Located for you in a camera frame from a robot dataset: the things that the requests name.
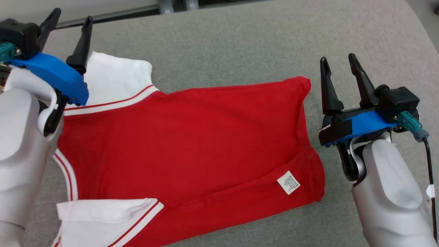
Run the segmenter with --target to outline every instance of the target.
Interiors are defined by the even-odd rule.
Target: red fabric
[[[165,205],[126,246],[161,246],[320,201],[307,78],[154,92],[141,102],[65,117],[58,148],[79,199],[157,198]],[[277,179],[300,183],[287,195]]]

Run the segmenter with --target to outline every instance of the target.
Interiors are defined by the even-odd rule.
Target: robotic arm
[[[40,190],[49,141],[66,104],[85,105],[83,81],[93,20],[88,17],[75,52],[66,63],[41,53],[61,10],[40,25],[0,22],[0,246],[23,246],[32,206]]]
[[[434,186],[428,132],[422,129],[416,107],[419,98],[405,87],[374,88],[356,56],[349,54],[352,74],[361,95],[360,108],[343,111],[331,82],[325,57],[320,61],[323,127],[321,145],[338,148],[343,172],[353,184],[352,195],[371,247],[437,246]],[[423,196],[391,133],[409,130],[427,148],[434,233],[423,207]]]

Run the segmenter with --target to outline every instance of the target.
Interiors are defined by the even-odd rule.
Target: metal leg
[[[198,0],[185,0],[184,2],[187,11],[197,10],[200,8],[200,6],[198,5]]]
[[[162,15],[174,13],[174,6],[172,5],[172,0],[159,0],[158,5],[160,7],[160,13]]]

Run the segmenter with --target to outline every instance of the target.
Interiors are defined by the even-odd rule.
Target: striped trim
[[[149,95],[151,95],[156,91],[159,90],[154,85],[149,85],[135,96],[124,100],[119,100],[119,101],[99,104],[99,105],[87,105],[87,106],[67,108],[64,110],[64,116],[97,113],[97,112],[103,112],[103,111],[130,106],[140,102],[141,100],[145,99],[146,97],[148,97]]]
[[[66,159],[66,157],[61,153],[59,149],[56,149],[53,155],[54,160],[58,163],[64,174],[65,183],[67,185],[67,199],[68,201],[78,199],[78,184],[76,182],[75,172],[73,171],[72,165]]]
[[[163,204],[156,202],[132,225],[122,236],[110,244],[108,247],[122,247],[134,238],[145,226],[163,209]]]

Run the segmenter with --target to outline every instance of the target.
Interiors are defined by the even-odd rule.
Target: gray floor
[[[439,6],[439,0],[406,0],[412,7],[436,50],[439,51],[439,15],[434,13],[434,9]]]

